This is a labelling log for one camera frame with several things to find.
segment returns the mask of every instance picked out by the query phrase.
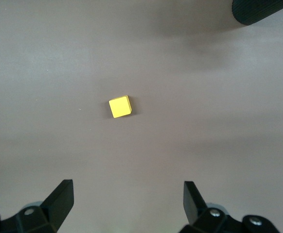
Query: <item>screw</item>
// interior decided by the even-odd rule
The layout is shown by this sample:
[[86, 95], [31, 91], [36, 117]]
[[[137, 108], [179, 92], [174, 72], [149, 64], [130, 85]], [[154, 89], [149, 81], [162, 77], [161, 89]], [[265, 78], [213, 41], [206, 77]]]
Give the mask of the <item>screw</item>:
[[220, 216], [220, 213], [218, 210], [215, 210], [215, 209], [211, 209], [210, 210], [210, 214], [214, 217], [219, 217]]
[[252, 223], [252, 224], [254, 224], [254, 225], [256, 225], [256, 226], [261, 226], [262, 225], [262, 222], [259, 220], [259, 218], [257, 218], [257, 217], [250, 217], [249, 218], [249, 221]]
[[34, 209], [28, 209], [24, 212], [25, 215], [31, 215], [35, 210]]

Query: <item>gray table surface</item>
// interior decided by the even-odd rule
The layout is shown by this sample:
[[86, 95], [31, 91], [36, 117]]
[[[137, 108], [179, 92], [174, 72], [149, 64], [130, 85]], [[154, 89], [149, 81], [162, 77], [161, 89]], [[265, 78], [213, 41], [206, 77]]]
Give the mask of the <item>gray table surface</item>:
[[73, 179], [59, 232], [177, 233], [189, 180], [283, 233], [283, 10], [231, 2], [0, 1], [2, 218]]

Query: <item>yellow block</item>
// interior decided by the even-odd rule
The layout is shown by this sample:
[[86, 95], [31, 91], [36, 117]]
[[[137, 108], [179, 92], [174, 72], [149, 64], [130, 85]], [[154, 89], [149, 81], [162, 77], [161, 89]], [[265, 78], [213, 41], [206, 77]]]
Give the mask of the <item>yellow block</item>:
[[132, 107], [128, 96], [121, 96], [109, 100], [109, 105], [114, 118], [129, 115], [132, 112]]

